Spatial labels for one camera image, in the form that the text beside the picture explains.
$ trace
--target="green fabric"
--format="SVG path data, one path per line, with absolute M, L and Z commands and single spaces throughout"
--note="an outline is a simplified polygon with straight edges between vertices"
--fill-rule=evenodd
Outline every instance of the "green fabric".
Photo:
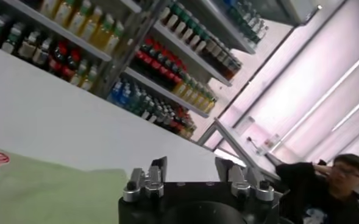
M 123 170 L 83 172 L 0 150 L 0 224 L 118 223 Z

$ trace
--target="fluorescent light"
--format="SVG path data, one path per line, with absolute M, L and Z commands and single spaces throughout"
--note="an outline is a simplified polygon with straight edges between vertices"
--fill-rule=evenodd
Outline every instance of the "fluorescent light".
M 340 84 L 342 84 L 345 79 L 347 79 L 348 76 L 350 76 L 358 66 L 359 60 L 355 62 L 355 64 L 351 66 L 351 68 L 347 70 L 346 73 L 344 73 L 344 75 L 313 105 L 313 107 L 288 131 L 288 133 L 286 133 L 281 138 L 281 140 L 271 149 L 270 152 L 273 152 L 287 137 L 289 137 L 290 134 L 292 134 L 292 132 L 297 130 L 297 128 L 300 127 L 300 125 L 304 123 L 304 121 L 306 121 L 307 118 L 311 116 L 313 112 L 315 112 L 329 96 L 331 96 L 331 94 L 337 89 L 337 87 L 339 87 Z
M 340 126 L 342 126 L 348 119 L 350 119 L 350 117 L 355 114 L 355 112 L 357 112 L 359 110 L 359 103 L 357 104 L 357 106 L 355 106 L 347 115 L 346 117 L 344 117 L 341 121 L 339 121 L 338 124 L 335 125 L 335 127 L 332 129 L 331 132 L 336 131 L 338 128 L 340 128 Z

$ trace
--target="black hair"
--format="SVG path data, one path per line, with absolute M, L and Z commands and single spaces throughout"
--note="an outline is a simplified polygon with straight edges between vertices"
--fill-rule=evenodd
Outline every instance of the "black hair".
M 359 170 L 359 156 L 354 154 L 342 154 L 335 157 L 333 163 L 344 162 L 352 167 L 355 167 Z

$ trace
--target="store shelf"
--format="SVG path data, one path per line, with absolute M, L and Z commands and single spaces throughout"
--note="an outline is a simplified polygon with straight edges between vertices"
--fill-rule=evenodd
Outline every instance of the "store shelf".
M 138 6 L 138 4 L 136 4 L 136 2 L 133 0 L 121 0 L 121 2 L 126 5 L 126 7 L 130 8 L 134 13 L 141 12 L 141 7 Z
M 161 87 L 160 85 L 156 84 L 155 82 L 149 80 L 147 77 L 139 74 L 138 72 L 134 71 L 131 68 L 126 68 L 125 69 L 125 73 L 130 75 L 131 77 L 135 78 L 136 80 L 138 80 L 139 82 L 143 83 L 144 85 L 154 89 L 156 92 L 164 95 L 165 97 L 177 102 L 178 104 L 180 104 L 181 106 L 194 111 L 195 113 L 197 113 L 198 115 L 204 117 L 204 118 L 208 118 L 209 115 L 203 111 L 201 111 L 200 109 L 194 107 L 192 104 L 184 101 L 182 98 L 176 96 L 175 94 L 169 92 L 168 90 L 164 89 L 163 87 Z
M 219 80 L 226 86 L 232 86 L 232 84 L 223 77 L 217 70 L 215 70 L 210 64 L 196 54 L 190 47 L 188 47 L 183 41 L 179 40 L 170 30 L 165 28 L 160 22 L 156 22 L 154 25 L 156 31 L 162 34 L 167 40 L 172 42 L 177 49 L 180 49 L 184 54 L 190 58 L 193 63 L 198 64 L 204 70 L 206 70 L 212 77 Z
M 7 3 L 8 5 L 11 5 L 15 9 L 19 10 L 23 14 L 29 16 L 30 18 L 38 21 L 42 25 L 46 26 L 47 28 L 53 30 L 54 32 L 58 33 L 59 35 L 67 38 L 70 40 L 70 42 L 75 43 L 80 48 L 86 50 L 87 52 L 93 54 L 94 56 L 104 60 L 104 61 L 110 61 L 112 58 L 108 54 L 106 54 L 103 51 L 100 51 L 99 49 L 92 46 L 90 43 L 87 43 L 83 39 L 79 38 L 75 34 L 71 33 L 61 25 L 55 23 L 54 21 L 50 20 L 49 18 L 42 15 L 40 12 L 30 8 L 28 5 L 25 5 L 25 3 L 19 1 L 19 0 L 2 0 L 3 2 Z
M 255 54 L 255 49 L 249 45 L 247 39 L 229 21 L 228 17 L 222 13 L 224 3 L 221 0 L 198 0 L 197 4 L 193 0 L 180 0 L 189 11 L 218 37 L 228 48 L 245 51 Z

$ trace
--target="man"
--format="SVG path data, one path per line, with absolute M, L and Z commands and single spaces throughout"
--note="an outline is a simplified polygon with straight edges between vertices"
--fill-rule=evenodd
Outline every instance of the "man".
M 333 167 L 282 164 L 276 171 L 290 188 L 281 200 L 282 217 L 297 224 L 359 224 L 359 202 L 353 194 L 359 186 L 359 156 L 339 155 Z

